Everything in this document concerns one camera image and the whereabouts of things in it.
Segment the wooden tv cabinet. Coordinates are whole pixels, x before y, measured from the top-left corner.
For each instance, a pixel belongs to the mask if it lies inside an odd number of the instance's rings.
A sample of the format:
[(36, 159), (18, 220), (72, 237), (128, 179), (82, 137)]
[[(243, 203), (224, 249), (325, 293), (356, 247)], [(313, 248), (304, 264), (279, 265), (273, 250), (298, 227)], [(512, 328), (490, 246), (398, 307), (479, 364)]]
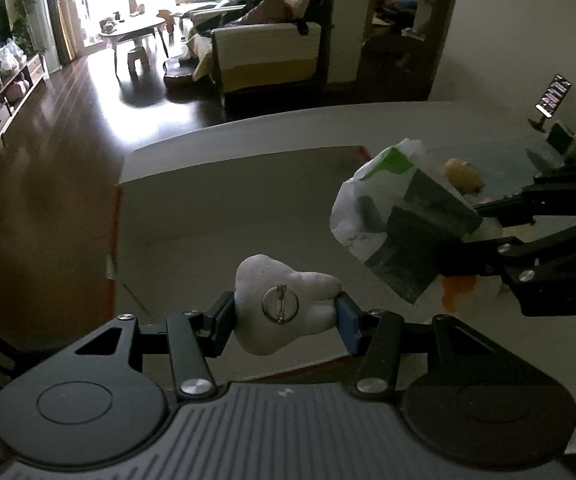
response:
[(37, 53), (3, 79), (0, 86), (0, 148), (6, 146), (4, 134), (18, 110), (48, 76), (45, 57)]

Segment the small grey stool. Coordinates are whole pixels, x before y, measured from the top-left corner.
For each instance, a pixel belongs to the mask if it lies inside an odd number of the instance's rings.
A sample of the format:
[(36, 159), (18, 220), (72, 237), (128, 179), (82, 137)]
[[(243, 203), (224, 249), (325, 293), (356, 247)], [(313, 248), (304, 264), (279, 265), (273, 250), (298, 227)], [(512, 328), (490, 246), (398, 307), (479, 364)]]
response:
[(135, 73), (137, 65), (140, 65), (142, 70), (150, 68), (149, 56), (143, 46), (133, 47), (127, 55), (127, 66), (131, 73)]

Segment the white tooth plush badge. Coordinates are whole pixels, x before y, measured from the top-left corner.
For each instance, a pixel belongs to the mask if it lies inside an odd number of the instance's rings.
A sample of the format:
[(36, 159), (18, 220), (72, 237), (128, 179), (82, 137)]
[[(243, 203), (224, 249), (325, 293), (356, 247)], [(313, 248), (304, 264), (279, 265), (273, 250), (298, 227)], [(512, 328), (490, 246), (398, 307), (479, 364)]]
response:
[(253, 356), (269, 356), (301, 337), (335, 326), (338, 278), (300, 272), (267, 255), (243, 260), (235, 278), (237, 341)]

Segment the beige striped sofa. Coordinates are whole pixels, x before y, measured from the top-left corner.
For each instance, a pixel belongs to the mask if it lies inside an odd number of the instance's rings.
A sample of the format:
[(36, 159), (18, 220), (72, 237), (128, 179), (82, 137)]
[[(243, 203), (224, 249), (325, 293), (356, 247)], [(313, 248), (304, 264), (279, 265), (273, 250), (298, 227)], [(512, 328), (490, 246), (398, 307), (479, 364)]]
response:
[(326, 57), (331, 0), (221, 0), (185, 16), (192, 79), (222, 94), (294, 84), (319, 73)]

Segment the white green plastic bag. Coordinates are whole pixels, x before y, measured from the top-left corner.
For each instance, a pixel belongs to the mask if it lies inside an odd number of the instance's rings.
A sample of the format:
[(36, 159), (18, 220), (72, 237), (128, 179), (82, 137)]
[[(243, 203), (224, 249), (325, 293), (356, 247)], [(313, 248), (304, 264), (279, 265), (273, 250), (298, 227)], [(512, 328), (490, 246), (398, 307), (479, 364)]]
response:
[(414, 304), (462, 245), (500, 237), (439, 171), (419, 140), (389, 146), (343, 182), (330, 231), (397, 296)]

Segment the red cardboard box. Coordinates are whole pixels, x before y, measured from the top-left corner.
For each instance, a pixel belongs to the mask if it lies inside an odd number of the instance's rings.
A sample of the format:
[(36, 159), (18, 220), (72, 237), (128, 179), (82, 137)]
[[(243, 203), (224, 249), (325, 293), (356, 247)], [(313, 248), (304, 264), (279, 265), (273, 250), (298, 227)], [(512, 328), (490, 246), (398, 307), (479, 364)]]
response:
[(239, 263), (264, 254), (297, 271), (335, 276), (364, 310), (428, 321), (429, 313), (396, 296), (330, 232), (339, 188), (366, 159), (359, 146), (334, 146), (124, 176), (116, 312), (148, 324), (209, 310), (235, 287)]

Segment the green potted plant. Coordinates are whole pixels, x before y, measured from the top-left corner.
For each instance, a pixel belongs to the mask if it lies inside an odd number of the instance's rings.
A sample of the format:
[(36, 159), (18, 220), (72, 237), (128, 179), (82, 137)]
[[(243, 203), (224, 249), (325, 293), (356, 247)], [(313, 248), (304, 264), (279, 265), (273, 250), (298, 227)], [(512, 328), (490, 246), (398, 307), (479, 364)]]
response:
[(36, 0), (14, 0), (15, 20), (12, 25), (13, 40), (27, 55), (44, 54), (30, 30), (30, 14), (36, 10)]

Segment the white coffee table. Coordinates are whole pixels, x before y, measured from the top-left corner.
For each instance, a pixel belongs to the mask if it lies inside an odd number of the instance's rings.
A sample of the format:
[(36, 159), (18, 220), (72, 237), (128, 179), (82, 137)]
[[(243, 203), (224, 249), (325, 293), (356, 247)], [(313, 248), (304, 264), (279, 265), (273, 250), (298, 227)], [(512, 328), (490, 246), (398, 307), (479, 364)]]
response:
[(123, 22), (106, 23), (99, 36), (106, 44), (109, 44), (113, 51), (114, 73), (117, 73), (118, 66), (117, 47), (125, 41), (137, 40), (150, 35), (159, 37), (165, 55), (169, 55), (163, 36), (165, 25), (165, 18), (150, 14), (128, 16)]

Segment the yellow round toy figure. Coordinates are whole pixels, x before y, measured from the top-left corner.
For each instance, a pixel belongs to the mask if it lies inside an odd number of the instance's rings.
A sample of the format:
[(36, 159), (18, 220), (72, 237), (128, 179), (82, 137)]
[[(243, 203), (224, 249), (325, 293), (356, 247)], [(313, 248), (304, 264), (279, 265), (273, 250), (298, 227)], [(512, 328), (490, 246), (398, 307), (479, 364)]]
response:
[(462, 195), (478, 195), (484, 183), (478, 172), (468, 162), (458, 158), (448, 159), (444, 164), (444, 177)]

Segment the phone on black stand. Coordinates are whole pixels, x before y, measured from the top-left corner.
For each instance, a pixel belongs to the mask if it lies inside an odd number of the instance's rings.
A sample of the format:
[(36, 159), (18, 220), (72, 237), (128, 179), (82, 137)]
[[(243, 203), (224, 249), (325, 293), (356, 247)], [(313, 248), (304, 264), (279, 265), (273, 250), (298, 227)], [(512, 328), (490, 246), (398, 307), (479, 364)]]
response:
[(545, 122), (553, 118), (571, 87), (572, 83), (561, 74), (553, 76), (542, 98), (535, 104), (535, 108), (541, 114), (540, 119), (528, 119), (528, 123), (533, 129), (544, 132)]

